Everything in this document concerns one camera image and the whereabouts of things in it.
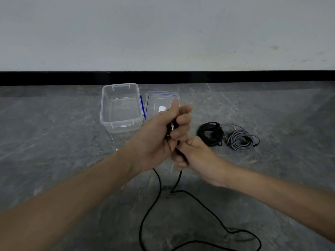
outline clear plastic box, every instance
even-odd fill
[[[144,107],[137,84],[103,87],[100,123],[109,133],[138,130],[142,126]]]
[[[145,118],[143,123],[149,121],[153,115],[168,110],[174,99],[179,100],[177,92],[149,91],[146,94]]]

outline cable coil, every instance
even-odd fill
[[[235,128],[233,131],[224,131],[223,128],[227,125],[239,127],[240,130]],[[206,132],[210,132],[210,137],[205,134]],[[221,126],[218,122],[207,122],[199,127],[197,136],[208,147],[222,146],[225,143],[234,151],[245,151],[260,143],[258,136],[249,134],[244,128],[233,123],[226,123]]]

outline right hand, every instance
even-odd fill
[[[188,160],[187,163],[175,151],[172,153],[171,158],[179,171],[189,166],[208,183],[226,187],[225,176],[230,168],[229,163],[216,156],[200,137],[190,137],[186,142],[181,142],[177,148]]]

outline gray floor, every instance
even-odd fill
[[[205,122],[234,122],[261,138],[246,152],[215,147],[221,157],[284,180],[335,189],[335,86],[332,82],[139,85],[173,91],[181,104],[192,103],[190,134]],[[111,135],[99,123],[102,86],[0,88],[0,212],[75,175],[120,148],[133,134]],[[157,168],[163,186],[178,172],[167,160]],[[186,170],[184,188],[211,208],[229,227],[244,228],[262,240],[263,249],[334,250],[314,232],[235,191],[211,186]],[[109,196],[53,250],[140,250],[142,217],[158,192],[152,171]],[[240,250],[254,250],[247,236],[225,234],[191,198],[171,196],[165,187],[144,225],[149,250],[170,250],[200,239]],[[191,244],[185,250],[215,250]]]

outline container lid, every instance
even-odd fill
[[[158,114],[158,112],[169,109],[172,100],[174,99],[179,100],[179,94],[177,92],[147,92],[145,101],[145,118],[143,120],[143,123],[150,120],[152,116]]]

